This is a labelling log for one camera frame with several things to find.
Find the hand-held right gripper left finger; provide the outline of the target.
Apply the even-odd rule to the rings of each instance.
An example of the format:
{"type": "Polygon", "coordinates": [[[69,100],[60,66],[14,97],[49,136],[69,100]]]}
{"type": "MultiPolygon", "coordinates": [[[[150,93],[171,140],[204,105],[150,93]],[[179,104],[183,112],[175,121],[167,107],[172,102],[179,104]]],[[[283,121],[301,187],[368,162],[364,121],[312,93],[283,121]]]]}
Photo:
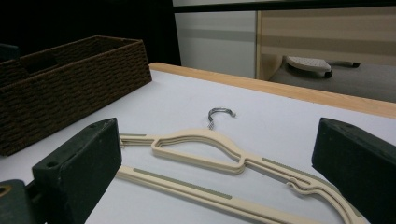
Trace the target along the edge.
{"type": "Polygon", "coordinates": [[[33,166],[48,224],[84,224],[122,162],[118,121],[97,121],[33,166]]]}

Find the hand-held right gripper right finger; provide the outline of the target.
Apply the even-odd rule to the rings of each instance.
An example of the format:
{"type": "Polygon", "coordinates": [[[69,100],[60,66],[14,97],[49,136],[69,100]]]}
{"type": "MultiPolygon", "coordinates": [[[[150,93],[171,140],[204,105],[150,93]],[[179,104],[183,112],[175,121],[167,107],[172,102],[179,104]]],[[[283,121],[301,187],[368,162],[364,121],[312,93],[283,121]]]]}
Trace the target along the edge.
{"type": "Polygon", "coordinates": [[[322,118],[312,164],[372,224],[396,224],[396,146],[322,118]]]}

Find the brown woven basket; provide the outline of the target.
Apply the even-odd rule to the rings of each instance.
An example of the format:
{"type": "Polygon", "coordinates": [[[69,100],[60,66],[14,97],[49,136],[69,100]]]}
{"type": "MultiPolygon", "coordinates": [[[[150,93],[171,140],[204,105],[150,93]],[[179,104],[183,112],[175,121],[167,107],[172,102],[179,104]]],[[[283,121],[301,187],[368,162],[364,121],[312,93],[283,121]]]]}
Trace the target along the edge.
{"type": "Polygon", "coordinates": [[[0,156],[150,83],[144,42],[95,35],[0,63],[0,156]]]}

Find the dark rounded object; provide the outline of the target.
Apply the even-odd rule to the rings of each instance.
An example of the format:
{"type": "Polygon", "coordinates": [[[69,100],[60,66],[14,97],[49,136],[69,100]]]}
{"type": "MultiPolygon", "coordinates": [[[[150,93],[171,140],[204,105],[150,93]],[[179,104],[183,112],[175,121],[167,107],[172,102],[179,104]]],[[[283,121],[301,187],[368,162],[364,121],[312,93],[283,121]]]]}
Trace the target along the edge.
{"type": "Polygon", "coordinates": [[[15,60],[20,58],[18,46],[0,43],[0,61],[15,60]]]}

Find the light wooden desk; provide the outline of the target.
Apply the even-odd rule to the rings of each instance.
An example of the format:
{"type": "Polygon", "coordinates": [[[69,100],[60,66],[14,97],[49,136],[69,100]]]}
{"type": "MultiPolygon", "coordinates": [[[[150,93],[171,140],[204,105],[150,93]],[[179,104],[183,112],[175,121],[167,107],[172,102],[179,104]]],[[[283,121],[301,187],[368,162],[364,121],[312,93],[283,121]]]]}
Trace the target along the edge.
{"type": "Polygon", "coordinates": [[[396,6],[260,11],[256,78],[284,56],[396,66],[396,6]]]}

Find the white cabinet panel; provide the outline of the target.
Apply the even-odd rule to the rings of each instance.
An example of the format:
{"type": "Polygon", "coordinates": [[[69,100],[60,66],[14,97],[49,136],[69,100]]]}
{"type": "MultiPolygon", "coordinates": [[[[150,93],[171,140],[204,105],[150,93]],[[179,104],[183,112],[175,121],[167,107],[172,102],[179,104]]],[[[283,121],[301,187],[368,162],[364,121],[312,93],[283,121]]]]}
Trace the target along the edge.
{"type": "Polygon", "coordinates": [[[255,77],[255,12],[177,13],[175,17],[183,66],[255,77]]]}

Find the black horizontal rail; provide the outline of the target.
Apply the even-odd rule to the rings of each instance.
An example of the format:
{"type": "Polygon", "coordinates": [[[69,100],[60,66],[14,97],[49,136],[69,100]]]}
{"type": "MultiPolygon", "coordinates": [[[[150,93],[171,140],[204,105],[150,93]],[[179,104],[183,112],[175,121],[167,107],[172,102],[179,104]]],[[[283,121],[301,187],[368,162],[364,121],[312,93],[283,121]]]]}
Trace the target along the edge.
{"type": "Polygon", "coordinates": [[[352,7],[396,7],[396,0],[270,0],[171,7],[174,13],[274,11],[352,7]]]}

